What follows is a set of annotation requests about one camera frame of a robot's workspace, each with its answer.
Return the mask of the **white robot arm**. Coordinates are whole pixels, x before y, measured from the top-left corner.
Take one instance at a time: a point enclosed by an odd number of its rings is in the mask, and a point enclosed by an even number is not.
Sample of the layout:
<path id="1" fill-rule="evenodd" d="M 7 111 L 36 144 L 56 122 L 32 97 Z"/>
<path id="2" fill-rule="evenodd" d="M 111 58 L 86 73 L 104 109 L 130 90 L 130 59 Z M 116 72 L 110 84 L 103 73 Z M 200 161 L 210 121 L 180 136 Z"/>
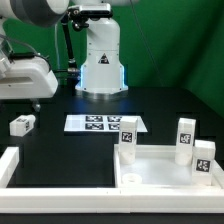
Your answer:
<path id="1" fill-rule="evenodd" d="M 39 27 L 61 22 L 67 44 L 68 28 L 87 31 L 87 56 L 76 65 L 71 47 L 67 71 L 78 81 L 76 91 L 93 99 L 111 98 L 128 89 L 124 67 L 119 61 L 120 28 L 112 19 L 111 7 L 125 6 L 130 0 L 0 0 L 0 100 L 51 98 L 58 81 L 48 61 L 36 51 L 14 53 L 3 24 L 8 19 Z"/>

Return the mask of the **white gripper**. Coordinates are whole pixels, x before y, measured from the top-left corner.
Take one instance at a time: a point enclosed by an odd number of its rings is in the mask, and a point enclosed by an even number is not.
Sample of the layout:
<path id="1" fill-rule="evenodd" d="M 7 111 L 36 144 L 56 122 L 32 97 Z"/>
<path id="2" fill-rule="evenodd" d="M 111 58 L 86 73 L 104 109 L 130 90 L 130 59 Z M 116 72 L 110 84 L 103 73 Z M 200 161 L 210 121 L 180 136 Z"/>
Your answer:
<path id="1" fill-rule="evenodd" d="M 35 112 L 41 104 L 35 98 L 51 98 L 58 81 L 48 63 L 42 58 L 15 60 L 0 79 L 0 99 L 33 99 Z"/>

